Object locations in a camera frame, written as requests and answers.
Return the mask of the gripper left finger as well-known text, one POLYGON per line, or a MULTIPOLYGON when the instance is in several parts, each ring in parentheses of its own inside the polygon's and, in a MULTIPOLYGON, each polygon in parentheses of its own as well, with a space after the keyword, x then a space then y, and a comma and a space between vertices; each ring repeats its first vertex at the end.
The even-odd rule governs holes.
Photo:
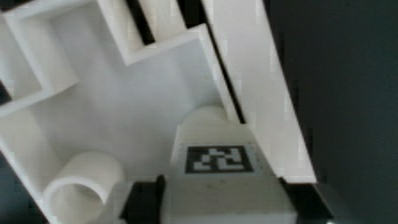
POLYGON ((121 212, 126 224, 160 224, 165 185, 163 175, 156 177, 154 181, 133 184, 121 212))

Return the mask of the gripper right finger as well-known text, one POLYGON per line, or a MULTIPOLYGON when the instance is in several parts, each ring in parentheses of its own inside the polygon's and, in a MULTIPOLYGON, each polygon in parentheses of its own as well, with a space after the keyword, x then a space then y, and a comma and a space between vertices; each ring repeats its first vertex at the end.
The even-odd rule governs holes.
POLYGON ((350 213, 330 187, 279 179, 297 211, 295 224, 350 224, 350 213))

